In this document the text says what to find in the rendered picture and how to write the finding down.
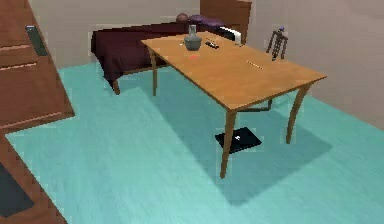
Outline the brown wooden door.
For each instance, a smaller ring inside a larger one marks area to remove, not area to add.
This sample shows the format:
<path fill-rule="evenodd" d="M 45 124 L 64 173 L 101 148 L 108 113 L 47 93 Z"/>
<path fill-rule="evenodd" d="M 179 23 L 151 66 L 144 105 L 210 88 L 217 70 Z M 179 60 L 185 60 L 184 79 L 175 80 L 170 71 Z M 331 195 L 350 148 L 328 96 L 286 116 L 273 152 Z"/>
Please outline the brown wooden door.
<path fill-rule="evenodd" d="M 25 27 L 48 53 L 38 56 Z M 0 132 L 11 133 L 74 115 L 28 0 L 0 0 Z"/>

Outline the bed with maroon cover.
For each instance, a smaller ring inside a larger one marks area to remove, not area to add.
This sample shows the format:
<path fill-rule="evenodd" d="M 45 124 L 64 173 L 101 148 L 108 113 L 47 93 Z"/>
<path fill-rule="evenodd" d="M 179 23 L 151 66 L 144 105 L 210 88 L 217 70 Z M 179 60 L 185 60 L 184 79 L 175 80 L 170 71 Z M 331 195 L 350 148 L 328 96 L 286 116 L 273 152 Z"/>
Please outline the bed with maroon cover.
<path fill-rule="evenodd" d="M 219 19 L 224 27 L 239 31 L 241 43 L 247 38 L 251 13 L 251 0 L 200 0 L 200 13 L 209 18 Z M 151 69 L 145 39 L 187 34 L 189 26 L 195 25 L 198 32 L 209 31 L 222 36 L 219 27 L 211 27 L 191 22 L 166 22 L 159 24 L 137 25 L 123 28 L 111 28 L 94 31 L 91 38 L 91 52 L 99 61 L 116 95 L 120 94 L 118 79 L 126 74 Z"/>

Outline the grey vase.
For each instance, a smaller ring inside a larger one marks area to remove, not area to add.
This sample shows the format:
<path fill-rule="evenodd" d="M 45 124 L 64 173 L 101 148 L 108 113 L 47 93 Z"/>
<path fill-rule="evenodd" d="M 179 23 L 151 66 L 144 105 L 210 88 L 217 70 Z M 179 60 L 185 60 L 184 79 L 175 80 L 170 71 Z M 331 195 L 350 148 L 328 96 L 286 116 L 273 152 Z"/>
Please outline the grey vase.
<path fill-rule="evenodd" d="M 197 27 L 189 26 L 189 34 L 184 38 L 184 45 L 188 51 L 198 51 L 201 46 L 202 38 L 197 35 Z"/>

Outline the black laptop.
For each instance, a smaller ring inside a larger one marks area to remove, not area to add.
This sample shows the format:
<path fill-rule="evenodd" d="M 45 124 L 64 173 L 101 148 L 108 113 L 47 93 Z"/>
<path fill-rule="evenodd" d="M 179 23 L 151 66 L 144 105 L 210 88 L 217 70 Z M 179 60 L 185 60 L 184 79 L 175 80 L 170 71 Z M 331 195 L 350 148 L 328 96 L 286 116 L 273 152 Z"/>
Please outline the black laptop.
<path fill-rule="evenodd" d="M 262 141 L 248 127 L 242 127 L 233 131 L 229 153 L 236 153 L 261 144 Z"/>

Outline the purple pillow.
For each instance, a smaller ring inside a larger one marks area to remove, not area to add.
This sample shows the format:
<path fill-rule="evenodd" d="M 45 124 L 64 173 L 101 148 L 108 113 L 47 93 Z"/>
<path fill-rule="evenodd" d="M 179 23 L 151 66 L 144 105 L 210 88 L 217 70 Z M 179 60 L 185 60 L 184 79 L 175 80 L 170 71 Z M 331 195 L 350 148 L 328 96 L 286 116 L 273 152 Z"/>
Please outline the purple pillow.
<path fill-rule="evenodd" d="M 205 16 L 202 16 L 202 15 L 191 15 L 189 17 L 189 20 L 191 22 L 194 22 L 194 23 L 198 23 L 198 24 L 203 24 L 203 25 L 206 25 L 206 26 L 211 26 L 211 27 L 222 27 L 224 26 L 224 23 L 219 20 L 219 19 L 215 19 L 215 18 L 209 18 L 209 17 L 205 17 Z"/>

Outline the dark wooden chair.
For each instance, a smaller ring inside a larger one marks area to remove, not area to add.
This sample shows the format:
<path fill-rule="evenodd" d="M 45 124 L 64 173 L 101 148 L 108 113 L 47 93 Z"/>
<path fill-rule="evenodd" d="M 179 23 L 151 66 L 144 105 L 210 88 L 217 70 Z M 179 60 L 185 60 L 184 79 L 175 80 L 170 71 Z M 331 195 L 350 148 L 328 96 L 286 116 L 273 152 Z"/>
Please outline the dark wooden chair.
<path fill-rule="evenodd" d="M 277 30 L 272 32 L 269 40 L 266 53 L 271 54 L 271 60 L 275 61 L 277 58 L 284 59 L 288 42 L 288 37 L 284 34 L 285 27 L 280 26 Z M 265 107 L 260 108 L 248 108 L 245 112 L 263 112 L 269 111 L 272 108 L 273 100 L 269 99 Z"/>

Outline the brown wooden table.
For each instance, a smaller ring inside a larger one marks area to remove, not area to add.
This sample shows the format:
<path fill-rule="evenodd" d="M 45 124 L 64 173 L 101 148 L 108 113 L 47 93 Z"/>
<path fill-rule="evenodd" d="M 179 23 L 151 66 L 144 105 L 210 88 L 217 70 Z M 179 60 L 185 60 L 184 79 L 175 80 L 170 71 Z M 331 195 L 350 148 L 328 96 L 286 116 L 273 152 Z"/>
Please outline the brown wooden table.
<path fill-rule="evenodd" d="M 148 49 L 153 70 L 157 69 L 156 59 L 161 58 L 226 110 L 220 171 L 220 176 L 225 177 L 237 114 L 255 104 L 296 91 L 286 131 L 286 142 L 290 143 L 306 93 L 311 85 L 326 76 L 286 59 L 272 61 L 269 54 L 261 50 L 239 46 L 210 32 L 201 32 L 199 36 L 219 48 L 203 45 L 198 51 L 188 51 L 182 35 L 146 39 L 143 44 Z M 192 55 L 199 58 L 190 60 Z"/>

